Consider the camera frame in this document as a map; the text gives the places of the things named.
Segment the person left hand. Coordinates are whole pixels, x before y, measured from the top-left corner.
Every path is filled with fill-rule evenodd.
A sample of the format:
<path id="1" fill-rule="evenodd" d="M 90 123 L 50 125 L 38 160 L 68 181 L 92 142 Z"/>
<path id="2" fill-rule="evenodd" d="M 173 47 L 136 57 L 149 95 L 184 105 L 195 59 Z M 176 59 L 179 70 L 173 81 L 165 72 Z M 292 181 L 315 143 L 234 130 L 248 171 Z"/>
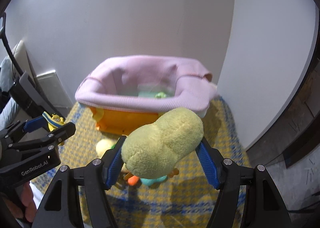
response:
<path id="1" fill-rule="evenodd" d="M 23 185 L 22 192 L 20 193 L 20 202 L 25 207 L 25 210 L 22 210 L 16 204 L 10 201 L 5 194 L 2 193 L 1 196 L 9 211 L 15 218 L 25 218 L 30 223 L 34 221 L 37 208 L 33 200 L 34 195 L 31 190 L 30 182 L 26 182 Z"/>

